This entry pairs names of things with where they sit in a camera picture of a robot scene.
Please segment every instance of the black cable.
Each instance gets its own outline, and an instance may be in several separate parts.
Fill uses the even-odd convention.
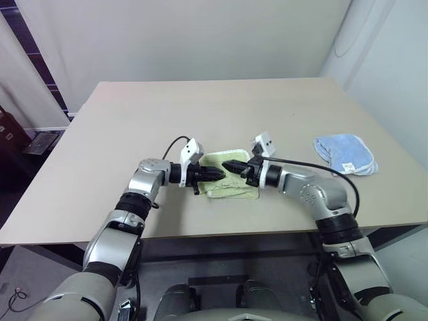
[[[321,301],[320,301],[320,292],[318,291],[318,284],[320,283],[320,275],[321,275],[322,266],[324,264],[324,258],[325,258],[325,253],[321,252],[320,261],[318,262],[318,267],[316,268],[315,282],[314,282],[315,310],[321,321],[325,321],[325,317],[320,307]]]
[[[163,154],[162,159],[165,159],[165,157],[167,157],[168,152],[169,152],[169,150],[171,149],[171,147],[173,147],[173,145],[174,145],[178,140],[180,140],[180,139],[182,139],[182,138],[186,138],[186,139],[187,139],[187,142],[189,142],[189,141],[190,141],[190,138],[189,138],[189,137],[187,137],[187,136],[179,136],[179,137],[177,137],[177,138],[176,138],[176,139],[174,139],[174,140],[173,140],[173,142],[169,145],[169,147],[167,148],[167,151]]]
[[[135,291],[136,291],[136,303],[135,303],[135,317],[134,321],[138,320],[138,315],[140,314],[140,305],[141,305],[141,289],[140,289],[140,277],[138,276],[138,270],[134,274],[135,282]]]
[[[28,295],[27,295],[24,291],[22,291],[22,290],[20,290],[20,289],[15,289],[15,293],[14,293],[14,294],[12,294],[12,296],[9,298],[9,301],[7,302],[7,310],[6,310],[6,311],[5,311],[5,312],[0,316],[0,320],[1,320],[1,319],[3,319],[3,318],[4,318],[4,316],[5,316],[9,311],[12,311],[12,312],[15,312],[15,313],[24,312],[24,311],[27,311],[27,310],[29,310],[29,309],[31,309],[31,308],[33,308],[33,307],[35,307],[35,306],[36,306],[36,305],[38,305],[40,302],[42,302],[42,301],[46,300],[46,298],[43,298],[43,299],[41,299],[41,300],[37,301],[36,303],[33,303],[32,305],[30,305],[30,306],[28,306],[28,307],[26,307],[26,308],[24,308],[24,309],[21,309],[21,310],[16,310],[16,309],[13,307],[13,305],[14,305],[14,303],[15,303],[16,299],[25,300],[27,297],[28,297]]]
[[[288,159],[282,159],[282,158],[275,158],[275,157],[262,157],[265,161],[272,161],[272,162],[279,162],[279,163],[286,163],[286,164],[293,164],[293,165],[300,165],[300,166],[307,166],[307,167],[314,167],[316,169],[323,169],[325,171],[334,173],[338,175],[339,177],[342,177],[354,190],[355,193],[355,208],[354,208],[354,217],[356,217],[356,214],[358,213],[358,210],[360,208],[360,193],[358,192],[358,189],[356,188],[355,184],[345,175],[342,173],[335,171],[334,169],[331,169],[330,167],[325,167],[318,164],[313,163],[305,163],[305,162],[298,162],[296,160],[288,160]]]

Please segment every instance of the black power cord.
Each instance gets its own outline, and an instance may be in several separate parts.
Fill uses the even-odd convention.
[[[328,171],[331,173],[334,173],[338,175],[339,177],[342,177],[354,190],[355,193],[355,208],[354,208],[354,217],[356,217],[356,214],[358,213],[358,210],[360,209],[360,193],[358,192],[358,189],[356,188],[355,184],[345,175],[342,173],[335,171],[334,169],[331,169],[330,167],[325,167],[318,164],[313,163],[305,163],[305,162],[299,162],[296,160],[288,160],[288,159],[282,159],[282,158],[276,158],[276,157],[262,157],[263,160],[272,161],[272,162],[279,162],[279,163],[286,163],[286,164],[293,164],[293,165],[300,165],[300,166],[307,166],[307,167],[314,167],[315,169],[322,169],[324,171]]]
[[[185,138],[187,140],[187,142],[190,141],[190,138],[187,136],[178,136],[176,139],[173,140],[173,142],[168,146],[167,151],[165,151],[165,153],[162,156],[162,159],[165,159],[165,157],[167,157],[169,150],[171,149],[171,147],[173,147],[173,145],[180,139]]]
[[[37,301],[36,303],[33,303],[32,305],[30,305],[24,309],[17,310],[13,307],[13,305],[17,299],[25,300],[27,297],[28,297],[28,295],[24,291],[22,291],[19,288],[15,289],[15,293],[12,294],[12,296],[9,298],[9,301],[7,302],[7,310],[4,311],[4,313],[0,316],[0,320],[2,320],[9,311],[12,311],[15,313],[27,311],[31,308],[34,308],[36,305],[38,305],[40,302],[46,300],[46,298],[47,298],[47,297],[43,298],[43,299]]]
[[[135,283],[135,292],[136,292],[136,302],[135,302],[135,315],[134,320],[138,320],[138,316],[140,314],[140,305],[141,305],[141,288],[140,288],[140,277],[138,275],[138,270],[135,271],[134,274],[134,283]]]

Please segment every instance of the white table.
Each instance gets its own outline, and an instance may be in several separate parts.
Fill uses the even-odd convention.
[[[361,194],[360,226],[427,221],[425,169],[332,80],[102,82],[0,230],[0,244],[89,241],[138,162],[161,157],[175,137],[195,137],[205,152],[250,151],[252,138],[265,130],[277,156],[321,165],[314,137],[349,132],[363,138],[380,171],[351,177]],[[168,159],[178,162],[180,149]],[[260,194],[257,200],[207,199],[190,188],[162,188],[160,209],[150,212],[143,237],[316,228],[297,202],[273,189]]]

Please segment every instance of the towel label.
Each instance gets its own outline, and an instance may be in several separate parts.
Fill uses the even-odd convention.
[[[342,166],[346,172],[355,171],[354,164],[352,164],[352,163],[344,163],[344,164],[342,164]]]

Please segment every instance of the white wall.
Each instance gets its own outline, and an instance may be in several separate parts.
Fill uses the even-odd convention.
[[[356,41],[343,57],[332,50],[322,75],[342,84],[428,169],[427,2],[373,1],[354,1],[346,20],[357,16],[359,24],[339,34],[339,47],[347,36]]]
[[[100,81],[316,77],[350,0],[16,0],[71,113]]]

